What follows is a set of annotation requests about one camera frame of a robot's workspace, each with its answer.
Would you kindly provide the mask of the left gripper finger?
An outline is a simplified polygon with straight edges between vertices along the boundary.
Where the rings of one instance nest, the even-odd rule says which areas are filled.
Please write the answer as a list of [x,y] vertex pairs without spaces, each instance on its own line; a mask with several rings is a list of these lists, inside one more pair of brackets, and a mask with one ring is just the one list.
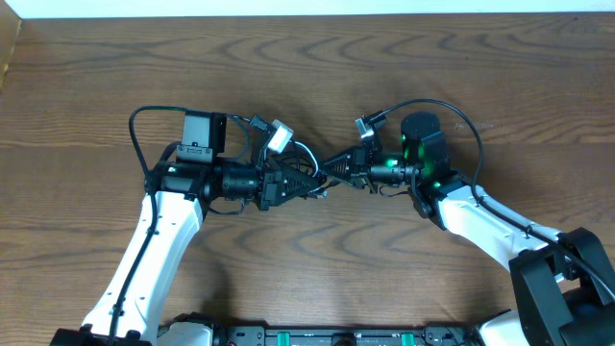
[[267,179],[286,179],[297,178],[304,179],[308,175],[295,166],[291,166],[289,163],[285,163],[274,157],[268,157],[266,160],[266,178]]
[[286,178],[282,179],[283,183],[283,192],[282,192],[282,202],[284,204],[296,197],[300,197],[310,193],[311,191],[320,187],[321,179],[318,177],[312,177],[307,174],[307,177],[304,179],[297,178]]

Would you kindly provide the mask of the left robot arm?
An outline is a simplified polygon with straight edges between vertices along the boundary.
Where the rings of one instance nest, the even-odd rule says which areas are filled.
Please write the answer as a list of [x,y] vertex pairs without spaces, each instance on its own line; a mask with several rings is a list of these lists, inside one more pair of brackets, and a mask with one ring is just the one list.
[[[252,161],[223,157],[226,125],[253,126],[263,135]],[[225,345],[225,330],[193,317],[161,325],[173,279],[191,239],[217,198],[255,203],[268,210],[309,195],[323,183],[318,171],[269,162],[280,156],[293,132],[280,121],[255,116],[184,110],[181,141],[167,146],[154,167],[138,160],[146,194],[131,242],[105,294],[77,330],[59,329],[55,345]]]

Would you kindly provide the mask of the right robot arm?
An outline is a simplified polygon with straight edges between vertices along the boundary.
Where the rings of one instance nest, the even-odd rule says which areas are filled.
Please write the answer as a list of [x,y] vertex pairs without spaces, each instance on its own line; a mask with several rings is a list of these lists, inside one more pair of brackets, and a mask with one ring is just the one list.
[[511,277],[516,308],[469,332],[479,345],[611,345],[614,269],[592,232],[569,233],[535,223],[489,196],[451,167],[436,115],[415,112],[401,123],[402,150],[383,152],[375,113],[357,120],[361,138],[326,160],[326,175],[376,193],[405,187],[417,213],[461,236]]

